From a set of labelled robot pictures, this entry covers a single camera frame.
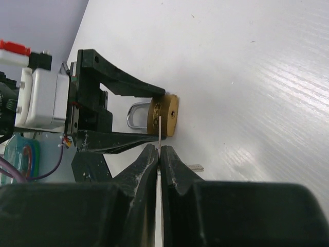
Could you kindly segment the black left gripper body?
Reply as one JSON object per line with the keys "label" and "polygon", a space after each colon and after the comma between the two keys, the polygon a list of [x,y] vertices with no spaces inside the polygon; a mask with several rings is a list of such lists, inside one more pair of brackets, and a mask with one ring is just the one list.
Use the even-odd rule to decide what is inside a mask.
{"label": "black left gripper body", "polygon": [[112,128],[112,114],[107,110],[107,92],[99,89],[97,95],[78,96],[77,62],[72,69],[67,69],[69,90],[64,128],[60,131],[69,136],[76,136],[80,130],[104,132]]}

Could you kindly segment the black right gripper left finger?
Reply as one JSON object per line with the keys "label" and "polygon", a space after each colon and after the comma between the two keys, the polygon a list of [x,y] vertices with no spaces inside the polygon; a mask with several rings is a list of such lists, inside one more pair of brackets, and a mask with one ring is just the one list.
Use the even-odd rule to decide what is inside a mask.
{"label": "black right gripper left finger", "polygon": [[1,246],[153,246],[158,151],[98,183],[1,187]]}

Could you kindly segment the large brass padlock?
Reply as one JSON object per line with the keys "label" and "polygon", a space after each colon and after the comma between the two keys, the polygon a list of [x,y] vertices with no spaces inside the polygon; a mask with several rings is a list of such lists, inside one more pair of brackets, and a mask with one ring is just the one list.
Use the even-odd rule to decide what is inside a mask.
{"label": "large brass padlock", "polygon": [[[147,130],[147,134],[158,134],[166,137],[174,136],[178,118],[179,98],[174,94],[154,97],[150,102],[138,102],[129,108],[126,123],[133,130]],[[133,124],[133,115],[139,108],[148,108],[147,125]]]}

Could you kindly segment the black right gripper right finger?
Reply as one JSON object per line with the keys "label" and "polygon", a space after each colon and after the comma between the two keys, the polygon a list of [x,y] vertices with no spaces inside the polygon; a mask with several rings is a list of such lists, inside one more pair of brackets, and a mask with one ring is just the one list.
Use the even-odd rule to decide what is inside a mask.
{"label": "black right gripper right finger", "polygon": [[328,246],[328,222],[302,185],[205,181],[171,146],[160,167],[164,246]]}

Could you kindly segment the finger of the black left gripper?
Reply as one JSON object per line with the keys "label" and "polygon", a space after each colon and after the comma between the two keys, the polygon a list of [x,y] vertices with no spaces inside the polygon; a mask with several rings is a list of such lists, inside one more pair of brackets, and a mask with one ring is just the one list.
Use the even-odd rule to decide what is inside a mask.
{"label": "finger of the black left gripper", "polygon": [[97,95],[100,84],[113,94],[126,97],[156,97],[166,92],[119,69],[94,49],[78,50],[77,81],[79,97]]}
{"label": "finger of the black left gripper", "polygon": [[80,130],[76,136],[78,152],[119,154],[139,145],[158,141],[158,135]]}

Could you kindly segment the silver key bunch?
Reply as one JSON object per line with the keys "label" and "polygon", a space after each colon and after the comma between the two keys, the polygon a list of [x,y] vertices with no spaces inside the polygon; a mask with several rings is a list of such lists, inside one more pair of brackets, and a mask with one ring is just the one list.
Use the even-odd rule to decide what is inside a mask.
{"label": "silver key bunch", "polygon": [[180,120],[177,122],[174,135],[159,143],[159,148],[163,146],[171,146],[192,171],[203,172],[205,170],[202,166],[203,148],[192,134],[191,129]]}

